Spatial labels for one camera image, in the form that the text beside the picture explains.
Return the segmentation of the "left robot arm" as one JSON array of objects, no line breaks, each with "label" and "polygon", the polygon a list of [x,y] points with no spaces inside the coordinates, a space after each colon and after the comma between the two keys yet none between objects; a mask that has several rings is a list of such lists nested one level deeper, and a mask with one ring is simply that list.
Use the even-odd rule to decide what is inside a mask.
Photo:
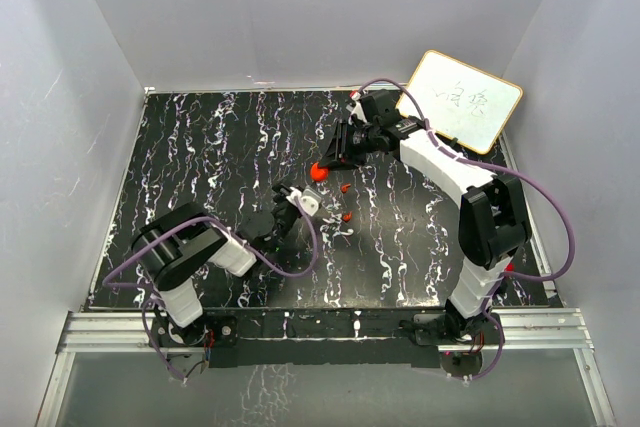
[{"label": "left robot arm", "polygon": [[256,214],[238,231],[224,226],[199,204],[188,202],[145,225],[133,237],[130,260],[150,278],[168,317],[162,328],[173,341],[194,346],[205,337],[204,307],[194,285],[194,275],[203,266],[238,278],[261,266],[290,278],[310,272],[287,272],[268,256],[282,246],[298,220],[313,227],[321,200],[310,188],[280,183],[273,190],[273,209]]}]

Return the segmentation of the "orange earbud charging case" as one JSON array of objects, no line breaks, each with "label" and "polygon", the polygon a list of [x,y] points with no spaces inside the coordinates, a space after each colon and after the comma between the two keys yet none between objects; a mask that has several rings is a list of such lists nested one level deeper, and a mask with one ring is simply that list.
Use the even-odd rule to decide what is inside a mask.
[{"label": "orange earbud charging case", "polygon": [[314,163],[310,169],[310,176],[314,182],[323,182],[329,176],[330,170],[326,167],[320,167],[318,163]]}]

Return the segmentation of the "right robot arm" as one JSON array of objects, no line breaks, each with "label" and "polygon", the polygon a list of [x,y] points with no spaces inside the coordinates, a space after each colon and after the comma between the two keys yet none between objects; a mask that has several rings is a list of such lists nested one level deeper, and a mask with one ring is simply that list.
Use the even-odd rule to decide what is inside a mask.
[{"label": "right robot arm", "polygon": [[441,339],[471,342],[509,265],[532,235],[520,180],[468,164],[426,121],[400,113],[387,90],[354,94],[350,106],[349,118],[337,122],[327,150],[313,165],[312,178],[359,168],[381,152],[423,174],[455,202],[462,269],[444,314],[425,329]]}]

